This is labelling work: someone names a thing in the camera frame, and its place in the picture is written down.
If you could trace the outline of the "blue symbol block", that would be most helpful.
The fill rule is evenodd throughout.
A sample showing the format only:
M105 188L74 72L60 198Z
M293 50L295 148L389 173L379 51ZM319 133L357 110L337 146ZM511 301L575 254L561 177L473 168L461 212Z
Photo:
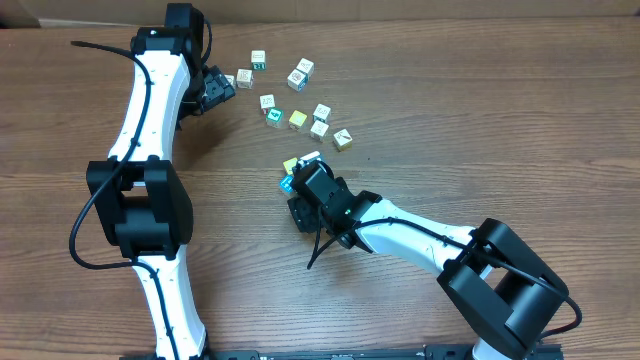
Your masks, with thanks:
M286 195L291 197L294 194L294 189L291 186L293 181L293 177L291 175L286 175L279 182L280 190Z

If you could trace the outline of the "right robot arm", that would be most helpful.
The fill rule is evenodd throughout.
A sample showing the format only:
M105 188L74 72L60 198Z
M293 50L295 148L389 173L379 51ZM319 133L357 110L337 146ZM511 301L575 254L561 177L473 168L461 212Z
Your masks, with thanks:
M317 260L331 245L390 255L432 273L477 334L469 359L525 359L555 332L547 326L563 304L582 321L564 281L506 224L454 226L404 211L381 195L353 194L323 161L298 161L290 183L290 213L299 231L326 232Z

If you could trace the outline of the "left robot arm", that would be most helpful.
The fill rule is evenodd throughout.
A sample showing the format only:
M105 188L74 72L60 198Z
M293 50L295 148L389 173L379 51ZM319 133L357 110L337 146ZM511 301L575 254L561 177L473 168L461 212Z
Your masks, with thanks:
M182 119L231 99L235 89L218 67L207 66L211 24L190 3L170 3L161 27L142 27L118 55L134 63L134 82L119 136L106 159L86 171L91 193L74 222L95 209L107 241L119 248L115 268L131 268L145 293L156 334L153 359L209 359L208 334L195 307L186 254L193 206L173 164Z

